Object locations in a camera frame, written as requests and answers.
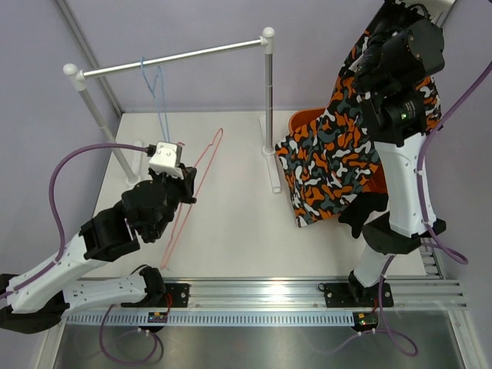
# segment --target orange camouflage fabric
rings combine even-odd
[[[381,165],[351,86],[377,22],[376,15],[345,59],[324,113],[275,146],[299,227],[342,212]],[[432,129],[441,117],[434,80],[425,78],[416,89],[424,96]]]

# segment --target perforated metal strip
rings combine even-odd
[[[67,318],[67,324],[100,325],[105,311],[86,311]],[[108,326],[168,325],[189,327],[352,327],[351,312],[232,312],[172,311],[168,322],[149,322],[148,311],[115,311],[108,315]]]

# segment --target wall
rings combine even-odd
[[[48,206],[56,163],[103,140],[62,73],[64,63],[83,62],[49,0],[3,1],[0,46],[0,272],[21,273],[58,249]],[[101,110],[116,128],[109,107]],[[107,159],[107,152],[87,154],[60,174],[56,200],[69,237],[91,217]],[[0,330],[0,366],[31,367],[39,338]]]
[[[465,92],[492,60],[487,0],[461,0],[444,27],[446,68],[436,76],[443,111]],[[447,221],[446,244],[466,254],[468,266],[444,257],[445,271],[458,278],[469,299],[474,326],[486,350],[492,341],[490,280],[490,97],[492,75],[477,89],[434,140],[427,155],[434,210]],[[492,366],[492,353],[485,352]]]
[[[101,65],[250,41],[257,39],[264,27],[274,27],[274,106],[277,109],[327,104],[342,61],[382,3],[381,0],[68,2]],[[264,108],[261,48],[171,63],[163,70],[169,110]],[[112,75],[108,80],[127,111],[154,110],[140,71]]]

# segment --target white table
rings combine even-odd
[[[274,138],[288,133],[293,111],[274,113]],[[287,184],[273,194],[261,156],[259,111],[168,114],[173,142],[185,143],[182,161],[193,165],[222,127],[224,138],[204,181],[198,203],[191,210],[178,245],[162,270],[167,278],[259,278],[346,276],[357,265],[364,249],[350,228],[336,219],[298,228],[294,223]],[[154,113],[124,114],[117,141],[146,145],[161,140]],[[198,166],[198,185],[212,150]],[[131,152],[126,151],[127,158]],[[145,176],[148,159],[144,159]],[[95,213],[110,208],[128,190],[125,174],[112,155]],[[181,219],[184,218],[185,205]],[[155,244],[141,243],[141,250],[126,255],[87,277],[118,277],[140,264],[160,266],[172,224]],[[393,276],[425,275],[418,251],[396,258],[388,272]]]

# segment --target metal floor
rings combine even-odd
[[[302,368],[462,368],[457,343],[445,312],[388,312],[393,329],[414,339],[421,350],[405,357],[386,335],[355,339],[342,351],[326,355],[354,332],[349,327],[165,327],[158,333],[165,346],[159,362],[141,366],[166,369],[302,369]],[[107,327],[105,342],[114,356],[129,361],[142,359],[151,350],[151,338],[142,334],[111,343],[126,327]],[[68,325],[54,368],[112,369],[99,350],[98,327]]]

